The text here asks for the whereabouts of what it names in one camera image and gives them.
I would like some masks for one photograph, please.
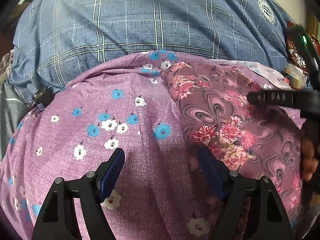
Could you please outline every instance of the round white badge print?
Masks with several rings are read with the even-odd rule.
[[[274,24],[276,21],[275,14],[273,13],[270,5],[265,0],[258,0],[258,6],[260,10],[263,12],[264,16],[267,18],[271,24]]]

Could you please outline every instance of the maroon floral fabric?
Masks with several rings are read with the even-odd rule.
[[[251,106],[246,95],[260,85],[236,65],[179,62],[163,70],[161,77],[180,113],[195,187],[213,207],[204,211],[210,221],[215,222],[221,203],[201,173],[192,147],[197,144],[207,145],[217,159],[244,177],[271,177],[289,219],[294,219],[301,194],[300,130],[286,112],[276,106]]]

